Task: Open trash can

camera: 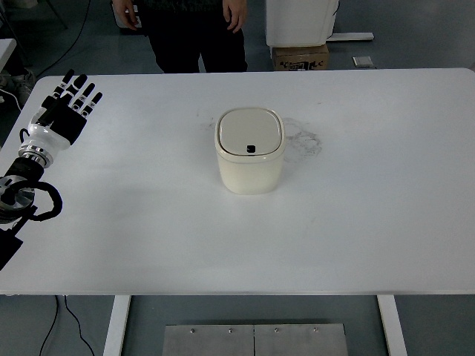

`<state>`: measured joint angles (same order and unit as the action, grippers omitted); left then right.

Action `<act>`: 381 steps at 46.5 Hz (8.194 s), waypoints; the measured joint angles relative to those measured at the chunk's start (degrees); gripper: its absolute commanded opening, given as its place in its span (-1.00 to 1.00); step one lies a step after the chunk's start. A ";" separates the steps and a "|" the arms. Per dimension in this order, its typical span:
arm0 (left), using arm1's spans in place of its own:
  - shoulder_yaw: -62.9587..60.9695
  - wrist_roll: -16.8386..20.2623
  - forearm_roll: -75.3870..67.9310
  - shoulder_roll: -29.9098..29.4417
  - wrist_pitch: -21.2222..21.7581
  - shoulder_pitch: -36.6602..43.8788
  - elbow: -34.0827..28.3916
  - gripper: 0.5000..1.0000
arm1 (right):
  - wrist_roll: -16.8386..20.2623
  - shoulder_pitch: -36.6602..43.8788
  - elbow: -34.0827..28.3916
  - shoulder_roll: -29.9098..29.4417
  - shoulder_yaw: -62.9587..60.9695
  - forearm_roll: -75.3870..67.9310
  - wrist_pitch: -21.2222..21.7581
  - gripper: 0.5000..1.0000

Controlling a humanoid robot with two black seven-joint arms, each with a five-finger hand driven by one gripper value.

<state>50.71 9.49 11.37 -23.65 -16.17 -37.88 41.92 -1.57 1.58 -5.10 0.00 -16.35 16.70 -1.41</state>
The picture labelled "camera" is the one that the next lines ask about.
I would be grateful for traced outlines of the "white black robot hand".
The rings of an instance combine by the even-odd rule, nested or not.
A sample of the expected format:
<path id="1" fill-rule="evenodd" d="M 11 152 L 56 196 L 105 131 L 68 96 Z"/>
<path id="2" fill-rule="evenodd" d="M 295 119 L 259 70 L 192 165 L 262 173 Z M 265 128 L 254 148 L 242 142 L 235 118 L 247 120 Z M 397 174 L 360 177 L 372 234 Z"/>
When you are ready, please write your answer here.
<path id="1" fill-rule="evenodd" d="M 72 145 L 81 134 L 87 123 L 87 119 L 83 116 L 89 116 L 92 113 L 102 98 L 102 92 L 96 93 L 82 109 L 81 114 L 78 113 L 77 111 L 85 104 L 85 100 L 95 88 L 95 84 L 90 83 L 69 107 L 66 102 L 71 102 L 88 79 L 85 74 L 81 74 L 67 87 L 73 75 L 74 70 L 70 69 L 55 87 L 52 96 L 47 96 L 33 115 L 27 128 L 28 144 L 32 144 L 34 140 L 46 142 L 47 139 L 61 137 L 62 141 Z"/>

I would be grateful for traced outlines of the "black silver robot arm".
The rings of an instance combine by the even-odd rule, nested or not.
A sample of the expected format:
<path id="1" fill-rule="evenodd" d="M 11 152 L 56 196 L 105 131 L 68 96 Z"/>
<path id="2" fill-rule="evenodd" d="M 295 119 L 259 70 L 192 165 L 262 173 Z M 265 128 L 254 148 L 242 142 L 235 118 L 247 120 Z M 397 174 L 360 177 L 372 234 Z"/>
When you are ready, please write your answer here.
<path id="1" fill-rule="evenodd" d="M 41 181 L 57 154 L 79 138 L 87 118 L 102 98 L 85 74 L 73 77 L 69 70 L 47 96 L 27 128 L 20 130 L 18 156 L 1 177 L 1 267 L 5 267 L 23 242 L 16 236 L 29 221 L 53 219 L 62 211 L 58 190 Z"/>

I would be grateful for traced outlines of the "person's right hand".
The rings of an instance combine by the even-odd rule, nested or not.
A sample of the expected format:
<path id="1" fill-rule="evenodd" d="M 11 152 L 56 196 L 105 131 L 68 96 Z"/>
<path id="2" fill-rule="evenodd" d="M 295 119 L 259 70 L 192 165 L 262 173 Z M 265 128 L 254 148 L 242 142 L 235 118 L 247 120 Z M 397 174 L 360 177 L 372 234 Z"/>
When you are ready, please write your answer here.
<path id="1" fill-rule="evenodd" d="M 125 28 L 137 30 L 138 20 L 132 0 L 113 0 L 112 6 L 117 18 Z"/>

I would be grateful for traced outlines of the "person's left hand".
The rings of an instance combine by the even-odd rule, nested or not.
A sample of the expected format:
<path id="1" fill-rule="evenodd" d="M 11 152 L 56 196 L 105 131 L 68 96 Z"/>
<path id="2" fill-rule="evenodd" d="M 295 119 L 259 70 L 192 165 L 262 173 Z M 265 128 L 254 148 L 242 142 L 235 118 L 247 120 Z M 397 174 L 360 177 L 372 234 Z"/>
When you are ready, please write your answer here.
<path id="1" fill-rule="evenodd" d="M 248 8 L 247 0 L 222 0 L 223 17 L 228 24 L 227 30 L 238 32 L 244 26 Z"/>

